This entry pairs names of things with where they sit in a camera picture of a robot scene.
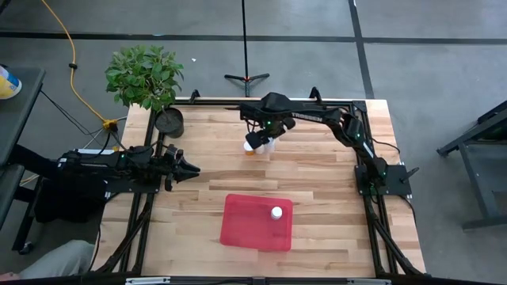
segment black cable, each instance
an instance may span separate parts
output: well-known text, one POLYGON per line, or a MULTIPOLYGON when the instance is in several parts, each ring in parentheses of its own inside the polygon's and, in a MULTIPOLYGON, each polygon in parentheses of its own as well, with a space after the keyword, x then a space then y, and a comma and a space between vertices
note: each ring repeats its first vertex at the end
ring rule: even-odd
POLYGON ((405 200, 405 202, 409 205, 410 210, 412 210, 412 216, 414 217, 414 223, 417 225, 417 220, 415 219, 414 206, 412 205, 412 203, 405 196, 399 195, 399 197, 402 198, 403 200, 405 200))
POLYGON ((391 145, 390 143, 387 143, 387 142, 379 142, 379 141, 377 141, 377 140, 376 140, 376 139, 374 139, 374 138, 372 138, 372 140, 373 140, 375 143, 378 143, 378 144, 383 144, 383 145, 386 145, 386 146, 390 146, 390 147, 392 147, 392 148, 395 148, 395 149, 398 151, 398 154, 400 154, 400 153, 401 153, 401 151, 399 151, 399 148, 398 148, 398 147, 393 146, 393 145, 391 145))
POLYGON ((112 137, 116 140, 116 142, 120 145, 120 147, 121 147, 123 150, 125 150, 125 151, 127 151, 127 152, 129 152, 129 153, 131 153, 131 154, 143 154, 143 153, 147 152, 148 150, 150 150, 150 149, 151 149, 153 146, 155 146, 157 143, 160 143, 160 144, 161 144, 162 146, 164 146, 165 148, 169 148, 168 146, 163 145, 163 143, 164 143, 164 142, 163 142, 162 140, 158 140, 158 141, 153 142, 152 144, 150 144, 150 147, 146 148, 145 150, 141 150, 141 151, 136 151, 136 152, 134 152, 134 151, 131 151, 131 150, 127 149, 127 148, 126 148, 126 147, 125 147, 125 146, 124 146, 124 145, 120 142, 120 139, 118 138, 118 134, 117 134, 117 133, 113 133, 113 134, 112 134, 112 137))
POLYGON ((93 157, 83 158, 83 159, 88 160, 88 159, 92 159, 92 158, 98 158, 102 154, 102 152, 104 152, 105 148, 108 146, 110 138, 111 138, 111 132, 108 133, 108 138, 105 140, 104 146, 102 147, 101 151, 98 152, 98 154, 95 154, 93 157))
POLYGON ((96 131, 88 130, 85 126, 83 126, 81 123, 79 123, 79 121, 76 120, 67 110, 65 110, 58 103, 54 102, 43 90, 41 90, 40 92, 67 118, 67 120, 69 120, 69 122, 71 122, 74 126, 76 126, 76 128, 84 135, 93 135, 93 134, 98 133, 102 129, 102 128, 100 128, 96 131))
POLYGON ((90 267, 88 268, 88 272, 91 272, 92 271, 92 267, 93 267, 93 264, 95 263, 95 259, 97 258, 97 254, 98 254, 98 248, 99 248, 99 245, 101 244, 101 225, 99 224, 98 225, 98 239, 97 239, 97 246, 95 247, 95 254, 93 255, 93 258, 92 258, 92 263, 90 264, 90 267))

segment black table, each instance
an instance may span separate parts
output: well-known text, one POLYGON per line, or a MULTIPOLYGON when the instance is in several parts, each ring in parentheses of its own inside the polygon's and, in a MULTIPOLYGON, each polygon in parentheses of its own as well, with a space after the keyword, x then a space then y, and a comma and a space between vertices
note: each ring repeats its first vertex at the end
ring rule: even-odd
POLYGON ((30 164, 32 161, 36 163, 49 161, 17 145, 17 140, 42 87, 45 71, 40 68, 8 68, 7 70, 21 80, 23 87, 18 95, 0 101, 0 228, 6 220, 13 199, 29 203, 13 247, 15 250, 22 250, 32 224, 31 212, 36 196, 33 190, 18 186, 25 171, 24 165, 28 164, 26 168, 35 170, 35 173, 44 174, 43 170, 37 171, 41 167, 34 168, 30 164))
POLYGON ((464 230, 507 225, 495 194, 507 192, 507 101, 477 119, 459 138, 436 150, 443 157, 459 150, 482 218, 465 222, 464 230))
POLYGON ((23 131, 46 72, 40 68, 8 68, 21 80, 21 92, 0 101, 0 166, 4 166, 23 131))

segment black plant pot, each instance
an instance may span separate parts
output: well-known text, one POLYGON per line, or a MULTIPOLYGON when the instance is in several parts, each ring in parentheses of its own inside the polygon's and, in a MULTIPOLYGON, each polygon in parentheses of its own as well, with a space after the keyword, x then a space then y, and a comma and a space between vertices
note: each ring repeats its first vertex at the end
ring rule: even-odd
POLYGON ((183 114, 176 108, 165 108, 155 117, 155 127, 170 138, 176 139, 183 135, 183 114))

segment gray concrete floor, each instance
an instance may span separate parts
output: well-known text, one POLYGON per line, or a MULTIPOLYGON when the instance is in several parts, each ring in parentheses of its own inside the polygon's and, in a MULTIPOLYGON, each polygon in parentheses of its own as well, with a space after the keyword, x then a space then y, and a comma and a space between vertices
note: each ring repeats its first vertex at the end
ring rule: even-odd
MULTIPOLYGON (((234 0, 51 0, 74 32, 240 35, 241 4, 234 0)), ((356 0, 364 36, 507 37, 502 0, 356 0)), ((346 0, 246 0, 248 33, 279 36, 353 36, 346 0)), ((38 1, 16 0, 0 16, 0 29, 59 31, 38 1)), ((44 90, 90 130, 99 121, 71 93, 71 49, 66 40, 0 39, 0 63, 39 66, 44 90)), ((78 91, 108 118, 125 116, 104 91, 104 69, 113 51, 135 44, 161 44, 185 65, 183 94, 240 97, 241 86, 222 74, 242 75, 240 42, 76 40, 78 91)), ((272 76, 253 88, 306 97, 317 86, 324 97, 364 98, 355 44, 252 42, 250 73, 272 76)), ((402 158, 421 171, 412 179, 417 230, 428 273, 454 279, 507 283, 507 227, 464 233, 460 225, 480 214, 461 157, 439 158, 435 149, 507 96, 507 47, 367 44, 375 98, 387 99, 402 158)), ((50 158, 90 140, 40 97, 21 144, 50 158)), ((25 205, 12 206, 0 231, 0 272, 19 271, 72 238, 92 241, 97 220, 85 225, 35 225, 36 250, 10 252, 25 205)))

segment potted plant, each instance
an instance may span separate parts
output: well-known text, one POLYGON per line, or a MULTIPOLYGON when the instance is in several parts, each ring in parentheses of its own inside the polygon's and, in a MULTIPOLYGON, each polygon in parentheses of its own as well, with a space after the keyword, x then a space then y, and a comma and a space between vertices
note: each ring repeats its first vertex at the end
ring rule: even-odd
POLYGON ((174 61, 174 52, 164 47, 144 46, 120 49, 112 54, 105 76, 107 92, 115 92, 114 101, 127 107, 133 104, 157 112, 156 128, 171 138, 183 135, 183 115, 170 106, 176 98, 175 87, 181 92, 176 78, 183 80, 183 65, 174 61))

